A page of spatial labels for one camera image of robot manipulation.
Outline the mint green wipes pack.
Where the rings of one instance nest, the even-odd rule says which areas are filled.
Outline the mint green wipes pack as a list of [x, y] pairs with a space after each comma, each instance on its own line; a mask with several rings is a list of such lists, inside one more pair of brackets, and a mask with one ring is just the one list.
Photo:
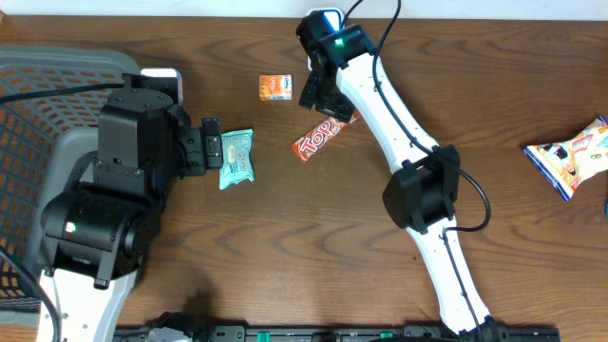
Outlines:
[[220, 190], [245, 180], [255, 180], [251, 161], [253, 134], [253, 129], [249, 128], [221, 135], [223, 165], [219, 171]]

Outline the orange snack packet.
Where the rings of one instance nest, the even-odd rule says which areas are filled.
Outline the orange snack packet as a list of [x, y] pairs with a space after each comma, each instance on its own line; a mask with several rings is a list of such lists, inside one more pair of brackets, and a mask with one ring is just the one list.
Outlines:
[[291, 74], [260, 75], [258, 94], [262, 101], [290, 101], [293, 98]]

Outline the orange Top chocolate bar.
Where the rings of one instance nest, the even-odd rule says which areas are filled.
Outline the orange Top chocolate bar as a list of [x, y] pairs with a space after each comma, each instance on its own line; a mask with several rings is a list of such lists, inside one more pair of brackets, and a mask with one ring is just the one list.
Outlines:
[[345, 127], [355, 123], [361, 118], [358, 111], [354, 111], [347, 122], [340, 122], [336, 118], [328, 117], [312, 128], [308, 133], [292, 143], [292, 150], [302, 163], [306, 163], [327, 142], [338, 135]]

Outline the cream snack chips bag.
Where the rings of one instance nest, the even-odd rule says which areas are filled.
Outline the cream snack chips bag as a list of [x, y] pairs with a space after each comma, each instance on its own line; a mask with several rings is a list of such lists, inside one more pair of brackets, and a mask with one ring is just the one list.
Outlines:
[[528, 145], [523, 153], [569, 201], [582, 182], [607, 170], [607, 119], [597, 117], [569, 141]]

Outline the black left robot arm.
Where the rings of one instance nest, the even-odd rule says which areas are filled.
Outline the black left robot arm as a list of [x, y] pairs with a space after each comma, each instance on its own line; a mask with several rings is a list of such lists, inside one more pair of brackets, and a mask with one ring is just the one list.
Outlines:
[[194, 126], [174, 68], [126, 73], [99, 113], [97, 144], [44, 207], [40, 341], [109, 341], [176, 180], [223, 165], [219, 120]]

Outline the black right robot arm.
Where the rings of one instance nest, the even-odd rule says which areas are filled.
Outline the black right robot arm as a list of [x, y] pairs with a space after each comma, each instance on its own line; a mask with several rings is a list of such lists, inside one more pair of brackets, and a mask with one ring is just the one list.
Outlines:
[[336, 9], [312, 9], [295, 34], [311, 75], [300, 105], [340, 122], [359, 113], [391, 172], [382, 200], [392, 221], [414, 240], [437, 294], [445, 326], [463, 341], [501, 335], [476, 291], [458, 239], [459, 181], [481, 187], [460, 167], [452, 145], [440, 146], [413, 118], [384, 70], [381, 45]]

